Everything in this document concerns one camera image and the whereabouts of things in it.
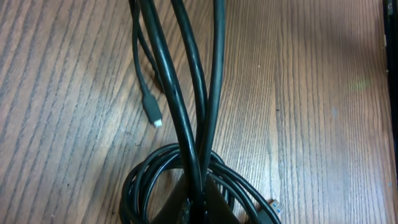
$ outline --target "wooden surface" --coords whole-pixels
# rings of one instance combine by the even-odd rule
[[[169,2],[155,2],[195,125],[180,31]],[[212,3],[185,5],[209,80]],[[214,150],[283,203],[283,223],[397,223],[382,46],[381,0],[226,0]],[[139,53],[158,130],[130,64],[127,1],[0,1],[0,223],[119,223],[127,173],[176,141]],[[157,188],[177,178],[160,178],[152,216],[167,198]]]

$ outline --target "brown wooden desk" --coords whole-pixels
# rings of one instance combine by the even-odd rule
[[[155,1],[195,125],[174,12]],[[210,80],[213,7],[186,1]],[[396,223],[398,189],[382,46],[382,1],[226,0],[214,150],[283,223]],[[164,95],[148,125],[130,65],[127,1],[0,2],[0,223],[119,223],[121,184],[175,142]],[[160,190],[177,176],[164,174]],[[235,211],[240,219],[242,212]]]

